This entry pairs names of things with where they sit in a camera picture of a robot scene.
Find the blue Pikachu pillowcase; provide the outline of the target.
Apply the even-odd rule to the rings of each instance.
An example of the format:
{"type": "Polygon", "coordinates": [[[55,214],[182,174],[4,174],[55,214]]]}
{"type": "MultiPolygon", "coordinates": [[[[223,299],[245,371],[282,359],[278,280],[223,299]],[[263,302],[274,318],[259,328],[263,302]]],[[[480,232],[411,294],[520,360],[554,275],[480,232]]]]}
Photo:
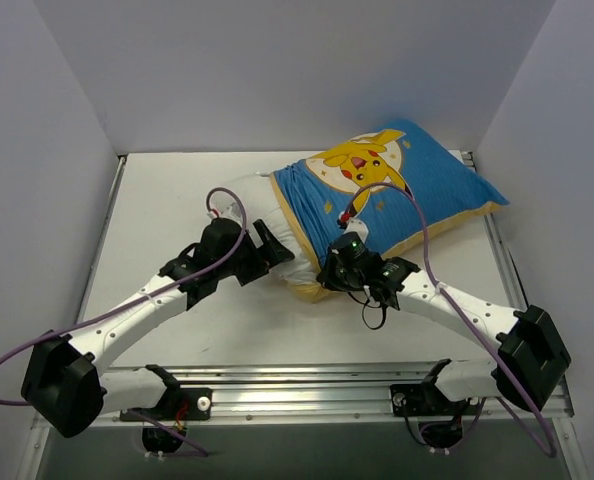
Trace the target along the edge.
{"type": "Polygon", "coordinates": [[[270,184],[299,247],[283,279],[310,302],[328,293],[316,277],[344,220],[362,221],[368,248],[388,258],[508,203],[406,119],[279,169],[270,184]]]}

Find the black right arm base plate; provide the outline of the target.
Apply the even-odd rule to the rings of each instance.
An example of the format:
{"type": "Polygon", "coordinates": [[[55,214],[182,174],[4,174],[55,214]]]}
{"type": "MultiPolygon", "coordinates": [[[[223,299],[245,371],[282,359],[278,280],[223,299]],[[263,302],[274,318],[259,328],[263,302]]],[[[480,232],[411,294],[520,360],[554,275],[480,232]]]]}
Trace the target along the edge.
{"type": "Polygon", "coordinates": [[[436,389],[427,389],[421,383],[392,384],[389,387],[392,413],[396,417],[455,417],[474,415],[477,403],[469,400],[447,400],[436,389]]]}

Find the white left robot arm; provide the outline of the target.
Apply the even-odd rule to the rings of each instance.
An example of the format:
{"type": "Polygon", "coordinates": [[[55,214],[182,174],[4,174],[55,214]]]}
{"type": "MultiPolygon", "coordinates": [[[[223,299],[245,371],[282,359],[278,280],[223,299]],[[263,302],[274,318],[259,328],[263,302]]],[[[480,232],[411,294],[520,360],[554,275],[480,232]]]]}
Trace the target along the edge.
{"type": "Polygon", "coordinates": [[[169,260],[108,318],[36,344],[22,397],[65,438],[107,413],[172,420],[192,406],[180,382],[161,366],[109,368],[149,332],[212,295],[221,280],[233,277],[246,285],[293,260],[263,221],[253,227],[259,244],[235,221],[213,220],[198,242],[169,260]]]}

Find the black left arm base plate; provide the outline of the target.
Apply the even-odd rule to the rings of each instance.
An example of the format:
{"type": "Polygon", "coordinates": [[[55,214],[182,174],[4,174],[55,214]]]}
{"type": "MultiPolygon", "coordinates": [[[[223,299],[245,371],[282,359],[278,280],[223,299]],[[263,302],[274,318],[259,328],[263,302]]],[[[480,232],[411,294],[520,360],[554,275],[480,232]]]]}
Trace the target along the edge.
{"type": "Polygon", "coordinates": [[[121,412],[119,418],[136,422],[139,413],[160,422],[207,421],[211,418],[212,397],[213,390],[207,387],[179,388],[166,392],[156,406],[121,412]]]}

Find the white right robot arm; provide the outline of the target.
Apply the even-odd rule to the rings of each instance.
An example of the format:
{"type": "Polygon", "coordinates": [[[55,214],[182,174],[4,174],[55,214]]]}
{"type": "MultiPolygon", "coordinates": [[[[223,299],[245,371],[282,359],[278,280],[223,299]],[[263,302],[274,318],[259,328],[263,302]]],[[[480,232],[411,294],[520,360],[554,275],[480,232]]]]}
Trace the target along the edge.
{"type": "Polygon", "coordinates": [[[328,247],[318,280],[333,291],[363,292],[381,310],[429,319],[487,351],[487,360],[446,359],[431,370],[420,391],[432,412],[472,397],[501,397],[525,411],[540,411],[571,364],[546,310],[500,306],[433,281],[413,262],[370,251],[354,232],[328,247]]]}

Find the white pillow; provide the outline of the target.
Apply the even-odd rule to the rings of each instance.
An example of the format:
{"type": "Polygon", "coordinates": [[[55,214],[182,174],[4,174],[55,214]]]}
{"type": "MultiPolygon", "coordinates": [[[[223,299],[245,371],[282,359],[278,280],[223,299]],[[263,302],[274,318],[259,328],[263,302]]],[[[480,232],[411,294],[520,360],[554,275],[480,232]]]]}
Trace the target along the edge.
{"type": "Polygon", "coordinates": [[[305,249],[299,244],[298,237],[289,225],[289,220],[275,195],[270,175],[246,175],[226,181],[223,187],[234,193],[246,211],[247,226],[257,246],[261,239],[252,223],[262,220],[273,236],[294,255],[294,259],[273,267],[273,275],[294,288],[318,289],[316,268],[308,259],[305,249]]]}

